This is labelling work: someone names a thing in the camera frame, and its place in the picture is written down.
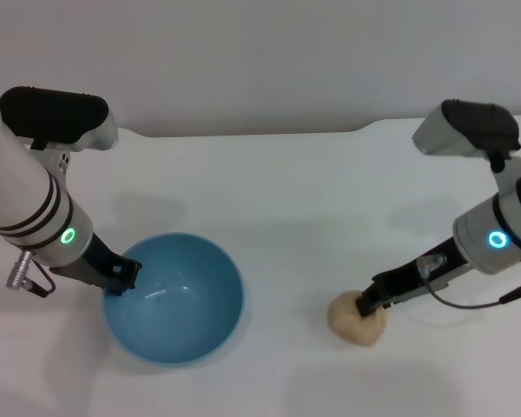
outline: bowl rim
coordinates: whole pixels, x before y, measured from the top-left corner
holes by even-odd
[[[235,330],[239,327],[239,325],[241,323],[241,317],[243,316],[243,310],[245,309],[244,308],[244,306],[245,306],[245,285],[243,283],[243,276],[241,274],[241,271],[239,270],[239,268],[237,268],[237,264],[235,263],[234,259],[229,255],[229,253],[222,246],[220,246],[218,243],[216,243],[214,241],[211,241],[207,237],[204,237],[204,236],[201,236],[201,235],[196,235],[194,233],[188,233],[188,232],[167,232],[167,233],[162,233],[160,235],[149,236],[148,238],[143,239],[142,241],[139,241],[139,242],[133,244],[131,247],[129,247],[129,249],[125,250],[123,252],[123,256],[126,256],[129,251],[131,251],[133,248],[136,248],[137,246],[139,246],[139,245],[141,245],[143,243],[146,243],[148,241],[152,241],[153,239],[157,239],[157,238],[160,238],[160,237],[168,236],[168,235],[171,235],[171,236],[173,236],[173,235],[182,235],[182,236],[194,237],[194,238],[200,239],[202,241],[205,241],[207,243],[210,243],[215,248],[220,250],[229,259],[229,261],[232,263],[232,265],[235,268],[235,271],[237,272],[237,276],[239,278],[239,283],[240,283],[240,287],[241,287],[241,307],[240,307],[240,312],[239,312],[239,314],[237,316],[237,319],[235,321],[234,328],[232,328],[232,331],[229,332],[228,336],[226,336],[226,338],[218,346],[216,346],[210,352],[206,352],[202,356],[199,356],[199,357],[194,358],[194,359],[192,359],[190,361],[184,361],[184,362],[159,362],[159,361],[152,361],[152,360],[150,360],[148,358],[145,358],[145,357],[143,357],[143,356],[141,356],[139,354],[136,354],[135,352],[129,350],[127,347],[125,347],[123,345],[123,343],[120,342],[118,337],[115,335],[114,330],[110,326],[110,322],[108,320],[108,316],[106,315],[106,301],[105,301],[106,300],[106,290],[105,289],[102,290],[102,319],[105,321],[106,327],[108,328],[108,331],[109,331],[110,336],[112,337],[112,339],[114,339],[115,343],[124,352],[129,354],[129,356],[132,356],[133,358],[135,358],[135,359],[137,359],[139,361],[144,361],[144,362],[147,362],[150,365],[154,365],[154,366],[157,366],[157,367],[185,367],[185,366],[188,366],[188,365],[192,365],[192,364],[194,364],[196,362],[205,360],[207,357],[209,357],[210,355],[214,354],[222,346],[224,346],[228,342],[228,340],[231,339],[231,337],[234,335]]]

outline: cable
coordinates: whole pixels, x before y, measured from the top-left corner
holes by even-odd
[[[458,308],[461,310],[480,310],[481,308],[496,307],[501,304],[504,304],[500,301],[495,301],[495,302],[489,302],[487,304],[477,304],[474,306],[461,306],[459,304],[455,304],[453,302],[444,300],[442,297],[440,297],[439,295],[436,294],[436,292],[432,289],[430,282],[426,278],[421,276],[421,279],[423,280],[423,283],[425,284],[425,287],[428,290],[428,292],[430,293],[430,295],[432,295],[432,297],[434,297],[437,301],[441,302],[442,304],[444,304],[448,307]]]
[[[56,290],[56,284],[54,283],[54,281],[52,281],[52,278],[50,278],[50,275],[48,275],[48,273],[46,272],[46,270],[43,268],[43,266],[40,263],[38,263],[34,259],[32,261],[36,265],[38,270],[41,271],[41,274],[44,275],[44,278],[46,278],[46,281],[48,281],[50,283],[50,289],[46,292],[47,295],[52,294]]]

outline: blue bowl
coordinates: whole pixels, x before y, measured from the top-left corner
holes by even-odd
[[[125,254],[142,263],[135,289],[104,292],[106,322],[131,354],[157,365],[181,365],[214,352],[243,309],[243,283],[229,255],[197,235],[171,233]]]

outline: gray wall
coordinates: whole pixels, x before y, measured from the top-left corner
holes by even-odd
[[[447,97],[521,113],[521,0],[0,0],[0,94],[20,84],[157,136],[350,130]]]

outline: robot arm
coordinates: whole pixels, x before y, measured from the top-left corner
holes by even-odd
[[[43,296],[25,276],[32,259],[118,295],[134,287],[141,264],[108,249],[65,184],[70,150],[116,142],[114,117],[99,97],[22,87],[2,96],[0,235],[22,250],[7,286]]]
[[[484,157],[498,192],[462,214],[453,223],[453,237],[403,267],[373,277],[373,284],[357,300],[362,317],[379,307],[407,301],[446,288],[448,282],[475,268],[496,274],[521,261],[521,159],[518,125],[504,108],[494,104],[446,100],[423,121],[413,135],[426,155]],[[521,287],[483,306],[521,298]]]

